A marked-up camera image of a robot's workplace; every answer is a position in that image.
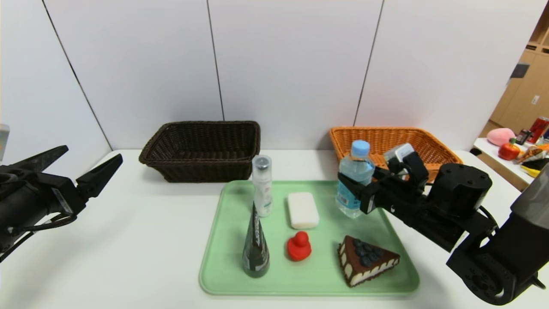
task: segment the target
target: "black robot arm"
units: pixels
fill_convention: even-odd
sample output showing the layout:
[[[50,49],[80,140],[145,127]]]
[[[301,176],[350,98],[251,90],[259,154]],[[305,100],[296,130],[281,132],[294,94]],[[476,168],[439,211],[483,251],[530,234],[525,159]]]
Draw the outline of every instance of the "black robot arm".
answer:
[[[12,165],[0,166],[0,262],[41,230],[76,220],[90,197],[97,197],[122,164],[118,154],[76,179],[43,173],[69,149],[59,146]],[[59,213],[46,223],[45,216]]]
[[[517,209],[530,205],[529,214],[549,219],[549,169],[546,181],[536,179],[513,204],[513,213],[499,228],[481,202],[492,186],[490,177],[474,167],[448,163],[441,166],[428,195],[424,194],[428,172],[419,155],[411,152],[399,162],[388,162],[390,170],[376,167],[375,181],[364,186],[338,174],[339,180],[361,201],[368,214],[383,208],[448,252],[446,264],[482,300],[504,305],[531,285],[545,286],[538,270],[549,261],[549,220],[547,227],[532,223]],[[406,170],[406,179],[402,177]],[[541,211],[531,205],[535,200]],[[456,247],[458,240],[468,236]]]

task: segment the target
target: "red rubber duck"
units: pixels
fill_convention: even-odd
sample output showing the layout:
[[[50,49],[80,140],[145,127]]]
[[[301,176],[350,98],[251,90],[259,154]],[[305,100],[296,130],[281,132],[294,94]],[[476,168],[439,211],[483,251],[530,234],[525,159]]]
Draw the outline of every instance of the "red rubber duck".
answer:
[[[299,231],[288,240],[288,256],[293,261],[302,261],[311,255],[311,243],[309,236],[304,231]]]

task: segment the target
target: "green tray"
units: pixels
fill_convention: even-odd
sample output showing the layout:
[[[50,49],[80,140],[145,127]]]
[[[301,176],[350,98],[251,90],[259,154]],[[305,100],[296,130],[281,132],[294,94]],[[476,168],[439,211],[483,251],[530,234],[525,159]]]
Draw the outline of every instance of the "green tray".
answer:
[[[200,268],[200,286],[214,295],[325,295],[393,296],[413,293],[419,276],[408,253],[382,209],[357,219],[346,217],[335,205],[333,181],[275,181],[273,210],[261,218],[271,255],[268,272],[251,278],[242,269],[242,251],[248,230],[254,187],[250,181],[228,183],[219,200],[210,239]],[[290,226],[287,196],[310,192],[320,224],[306,230],[312,254],[304,261],[288,259],[285,246],[297,230]],[[337,247],[345,235],[400,254],[400,264],[380,277],[349,288],[339,266]]]

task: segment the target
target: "white wall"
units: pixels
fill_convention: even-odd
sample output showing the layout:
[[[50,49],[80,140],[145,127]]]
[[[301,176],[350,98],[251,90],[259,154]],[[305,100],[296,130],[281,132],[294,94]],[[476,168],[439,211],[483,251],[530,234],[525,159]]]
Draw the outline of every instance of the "white wall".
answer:
[[[387,0],[356,125],[418,126],[467,149],[546,0]],[[226,120],[262,148],[327,148],[352,125],[382,0],[210,0]],[[206,0],[46,0],[115,148],[177,120],[221,120]]]
[[[158,128],[222,120],[206,0],[46,0],[114,149]]]
[[[110,148],[42,2],[3,0],[1,23],[1,121],[11,127],[3,164],[68,145],[47,172],[79,176]]]
[[[469,149],[547,0],[387,0],[356,125],[417,126]]]
[[[382,0],[210,0],[226,120],[263,149],[329,148],[352,125]]]

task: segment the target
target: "red can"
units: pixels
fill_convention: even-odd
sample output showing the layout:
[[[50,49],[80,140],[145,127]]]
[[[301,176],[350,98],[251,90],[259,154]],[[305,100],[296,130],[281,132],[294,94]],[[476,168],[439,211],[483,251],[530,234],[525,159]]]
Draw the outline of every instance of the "red can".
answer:
[[[540,136],[545,132],[547,129],[547,126],[549,126],[549,118],[545,117],[539,117],[536,119],[532,127],[530,128],[530,131],[532,134],[528,138],[528,142],[535,144],[537,140],[540,138]]]

